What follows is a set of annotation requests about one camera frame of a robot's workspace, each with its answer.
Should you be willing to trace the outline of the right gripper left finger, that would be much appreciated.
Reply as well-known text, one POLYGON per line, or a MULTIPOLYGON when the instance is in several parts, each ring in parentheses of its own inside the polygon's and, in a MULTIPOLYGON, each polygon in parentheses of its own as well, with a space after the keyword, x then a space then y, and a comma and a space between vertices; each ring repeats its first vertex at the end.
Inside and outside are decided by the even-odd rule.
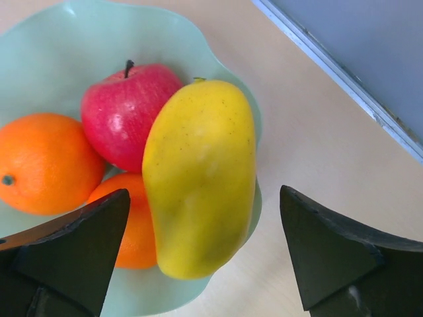
POLYGON ((99 316, 129 209, 129 192, 120 189, 3 237, 1 315, 99 316))

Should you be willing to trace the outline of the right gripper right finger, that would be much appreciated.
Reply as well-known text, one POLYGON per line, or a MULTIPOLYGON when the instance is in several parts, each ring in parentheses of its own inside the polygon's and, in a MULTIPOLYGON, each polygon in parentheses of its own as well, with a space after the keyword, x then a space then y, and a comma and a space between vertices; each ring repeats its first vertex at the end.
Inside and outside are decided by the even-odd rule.
POLYGON ((280 216, 311 316, 421 316, 422 243, 332 211, 289 187, 280 216))

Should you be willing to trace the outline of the red apple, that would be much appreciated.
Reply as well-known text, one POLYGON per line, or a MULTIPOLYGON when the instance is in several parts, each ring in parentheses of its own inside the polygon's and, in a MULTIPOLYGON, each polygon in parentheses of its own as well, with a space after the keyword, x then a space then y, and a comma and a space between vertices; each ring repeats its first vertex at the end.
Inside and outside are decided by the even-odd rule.
POLYGON ((91 85, 81 100, 81 120, 87 139, 111 165, 141 172, 145 143, 166 101, 183 83, 161 63, 136 65, 91 85))

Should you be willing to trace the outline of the yellow mango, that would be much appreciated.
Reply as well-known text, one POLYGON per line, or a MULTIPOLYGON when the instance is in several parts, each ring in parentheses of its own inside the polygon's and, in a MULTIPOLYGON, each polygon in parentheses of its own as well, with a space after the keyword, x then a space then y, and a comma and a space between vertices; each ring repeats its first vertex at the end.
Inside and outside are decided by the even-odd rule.
POLYGON ((214 274, 252 218, 256 135, 242 90, 201 77, 178 90, 149 132, 142 176, 160 270, 181 280, 214 274))

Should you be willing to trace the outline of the orange fruit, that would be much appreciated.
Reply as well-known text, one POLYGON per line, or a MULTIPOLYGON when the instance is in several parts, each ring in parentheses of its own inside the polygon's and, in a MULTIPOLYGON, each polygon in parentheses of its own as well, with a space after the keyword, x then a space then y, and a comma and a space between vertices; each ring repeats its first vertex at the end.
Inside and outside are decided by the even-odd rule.
POLYGON ((122 188, 129 191, 131 202, 115 267, 149 269, 157 264, 155 235, 141 175, 124 172, 103 181, 94 189, 88 202, 93 202, 122 188))
POLYGON ((84 204, 106 163, 68 116, 37 113, 1 128, 1 201, 32 215, 57 215, 84 204))

